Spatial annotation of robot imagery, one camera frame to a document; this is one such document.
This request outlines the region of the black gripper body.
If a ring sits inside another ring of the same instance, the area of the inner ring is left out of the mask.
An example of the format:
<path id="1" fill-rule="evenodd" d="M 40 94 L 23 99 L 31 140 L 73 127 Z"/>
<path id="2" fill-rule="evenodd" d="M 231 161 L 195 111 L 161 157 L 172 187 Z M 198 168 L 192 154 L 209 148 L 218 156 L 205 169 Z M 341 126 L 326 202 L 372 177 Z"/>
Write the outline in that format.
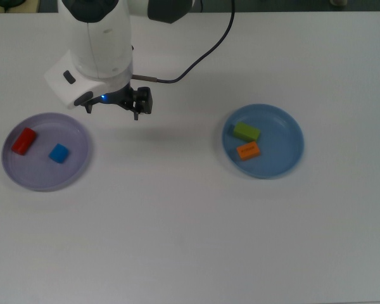
<path id="1" fill-rule="evenodd" d="M 92 100 L 95 105 L 97 103 L 106 105 L 119 105 L 119 106 L 132 106 L 134 103 L 133 89 L 130 84 L 127 84 L 123 88 L 109 93 L 104 93 Z"/>

